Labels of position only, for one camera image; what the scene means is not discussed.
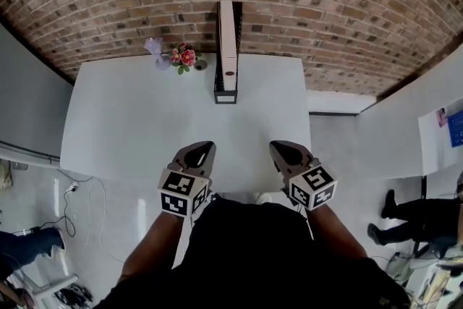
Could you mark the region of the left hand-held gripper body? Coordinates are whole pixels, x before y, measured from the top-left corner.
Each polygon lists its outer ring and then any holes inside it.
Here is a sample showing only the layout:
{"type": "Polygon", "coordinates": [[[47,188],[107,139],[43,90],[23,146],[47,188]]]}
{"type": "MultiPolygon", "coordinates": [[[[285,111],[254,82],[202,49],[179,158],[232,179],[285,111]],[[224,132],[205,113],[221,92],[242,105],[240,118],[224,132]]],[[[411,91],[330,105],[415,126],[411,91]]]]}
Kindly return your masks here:
{"type": "Polygon", "coordinates": [[[169,164],[158,183],[162,211],[191,218],[208,198],[211,172],[211,166],[183,168],[169,164]]]}

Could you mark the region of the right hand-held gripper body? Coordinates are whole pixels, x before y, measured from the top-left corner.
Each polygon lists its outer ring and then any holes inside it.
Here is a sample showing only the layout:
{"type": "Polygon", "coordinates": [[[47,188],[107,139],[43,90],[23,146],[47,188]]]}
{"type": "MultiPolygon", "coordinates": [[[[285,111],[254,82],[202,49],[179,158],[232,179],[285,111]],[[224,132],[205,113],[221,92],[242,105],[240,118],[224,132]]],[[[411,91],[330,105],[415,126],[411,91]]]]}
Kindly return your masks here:
{"type": "Polygon", "coordinates": [[[307,211],[325,205],[336,192],[338,180],[321,164],[306,169],[290,170],[282,190],[294,205],[307,211]]]}

